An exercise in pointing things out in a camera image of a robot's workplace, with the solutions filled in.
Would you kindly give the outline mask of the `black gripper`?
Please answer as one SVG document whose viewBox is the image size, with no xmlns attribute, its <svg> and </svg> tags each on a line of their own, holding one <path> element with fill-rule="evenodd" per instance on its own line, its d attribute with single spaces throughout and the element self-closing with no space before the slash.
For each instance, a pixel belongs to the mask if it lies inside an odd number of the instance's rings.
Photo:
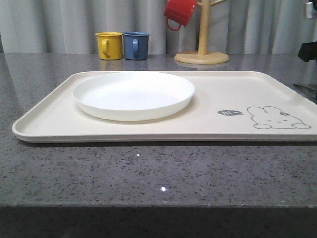
<svg viewBox="0 0 317 238">
<path fill-rule="evenodd" d="M 304 61 L 317 59 L 317 42 L 302 43 L 298 52 L 298 57 Z"/>
</svg>

